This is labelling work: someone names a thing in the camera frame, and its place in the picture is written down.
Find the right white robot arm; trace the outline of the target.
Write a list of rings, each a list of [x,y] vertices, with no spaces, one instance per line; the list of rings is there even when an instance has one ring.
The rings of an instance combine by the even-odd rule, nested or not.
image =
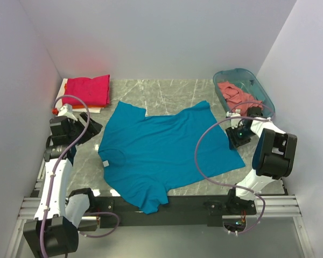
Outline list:
[[[229,213],[238,214],[252,208],[255,193],[269,183],[290,175],[297,137],[279,129],[271,117],[262,114],[260,107],[248,108],[245,117],[238,112],[227,112],[226,117],[231,118],[231,126],[226,128],[231,150],[249,143],[253,135],[258,136],[252,169],[236,188],[229,190],[225,202]]]

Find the blue t-shirt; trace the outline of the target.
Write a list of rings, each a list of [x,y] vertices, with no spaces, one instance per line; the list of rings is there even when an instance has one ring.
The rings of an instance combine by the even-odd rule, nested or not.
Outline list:
[[[157,212],[172,189],[245,166],[207,101],[175,115],[145,113],[119,102],[98,150],[104,180],[142,212]]]

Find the salmon pink t-shirt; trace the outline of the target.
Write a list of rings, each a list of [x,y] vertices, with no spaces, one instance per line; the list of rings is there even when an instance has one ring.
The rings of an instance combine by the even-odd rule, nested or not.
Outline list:
[[[261,106],[262,101],[255,100],[251,94],[244,92],[234,84],[230,82],[220,82],[217,85],[230,110],[235,112],[240,110],[240,114],[245,116],[248,108],[259,107],[263,109]]]

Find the folded white t-shirt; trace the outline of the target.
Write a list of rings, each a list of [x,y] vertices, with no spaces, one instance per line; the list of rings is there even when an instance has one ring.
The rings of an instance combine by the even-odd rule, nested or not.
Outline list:
[[[65,93],[65,85],[66,85],[67,81],[68,81],[67,78],[64,78],[62,80],[60,89],[59,89],[58,94],[57,94],[57,98],[64,95],[64,93]],[[59,110],[62,107],[62,101],[61,100],[57,101],[55,107]],[[90,113],[100,113],[101,110],[102,110],[101,107],[90,107],[89,108]],[[73,108],[73,112],[78,112],[78,113],[86,112],[86,109],[85,108],[80,108],[80,109]]]

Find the folded magenta t-shirt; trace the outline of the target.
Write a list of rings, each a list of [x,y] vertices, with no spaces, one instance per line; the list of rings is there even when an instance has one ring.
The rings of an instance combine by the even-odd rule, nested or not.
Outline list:
[[[110,75],[69,78],[64,90],[64,95],[81,99],[89,108],[103,108],[110,103]]]

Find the teal plastic basket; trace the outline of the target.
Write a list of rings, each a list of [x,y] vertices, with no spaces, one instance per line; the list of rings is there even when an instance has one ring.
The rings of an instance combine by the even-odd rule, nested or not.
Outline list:
[[[275,112],[273,102],[263,89],[260,82],[257,80],[256,76],[244,68],[219,71],[213,76],[215,92],[225,111],[230,111],[230,108],[218,86],[218,84],[222,82],[234,84],[243,92],[252,95],[256,101],[261,101],[264,105],[266,105],[268,108],[263,107],[262,109],[264,116],[271,117]]]

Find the aluminium frame rail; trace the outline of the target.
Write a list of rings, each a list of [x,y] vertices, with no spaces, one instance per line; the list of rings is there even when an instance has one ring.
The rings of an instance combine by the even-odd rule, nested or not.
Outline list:
[[[44,186],[45,176],[42,179],[42,184]],[[41,192],[43,190],[43,186],[39,189],[38,197],[29,197],[23,200],[22,206],[20,208],[20,212],[17,218],[16,228],[13,232],[11,237],[11,241],[6,252],[7,257],[15,257],[19,244],[22,238],[25,238],[23,235],[24,225],[27,222],[33,220],[33,217],[38,209],[40,200],[41,200]],[[229,185],[229,190],[231,188],[236,188],[237,185]],[[232,217],[224,217],[222,226],[227,230],[230,234],[241,234],[248,230],[250,227],[244,221],[246,217],[256,216],[257,220],[261,220],[265,217],[276,218],[276,217],[299,217],[301,215],[301,211],[296,200],[295,196],[291,195],[271,195],[271,196],[262,196],[259,193],[255,193],[256,198],[254,200],[255,208],[257,211],[256,215],[241,215],[239,218],[232,218]],[[94,219],[94,217],[86,217],[85,214],[83,215],[81,222],[78,227],[78,236],[79,235],[88,235],[88,230],[82,226],[82,222],[89,220],[95,223],[99,222]],[[117,223],[114,227],[108,228],[109,231],[113,232],[116,228],[118,228],[120,219],[118,215],[114,215],[117,219]]]

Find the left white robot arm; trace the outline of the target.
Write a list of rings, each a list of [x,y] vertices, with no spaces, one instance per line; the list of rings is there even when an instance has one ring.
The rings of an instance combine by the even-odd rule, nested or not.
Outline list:
[[[50,119],[51,134],[44,151],[45,181],[33,220],[23,235],[35,257],[67,255],[79,245],[78,227],[84,216],[97,209],[90,188],[67,194],[76,147],[100,133],[102,125],[85,113],[79,117],[58,114]]]

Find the black base beam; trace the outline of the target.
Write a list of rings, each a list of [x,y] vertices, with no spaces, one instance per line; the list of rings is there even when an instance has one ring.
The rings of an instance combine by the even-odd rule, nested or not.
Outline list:
[[[253,201],[239,201],[229,195],[170,196],[157,212],[146,214],[122,197],[95,197],[95,206],[86,217],[94,217],[100,228],[120,226],[207,225],[221,227],[224,217],[256,215]]]

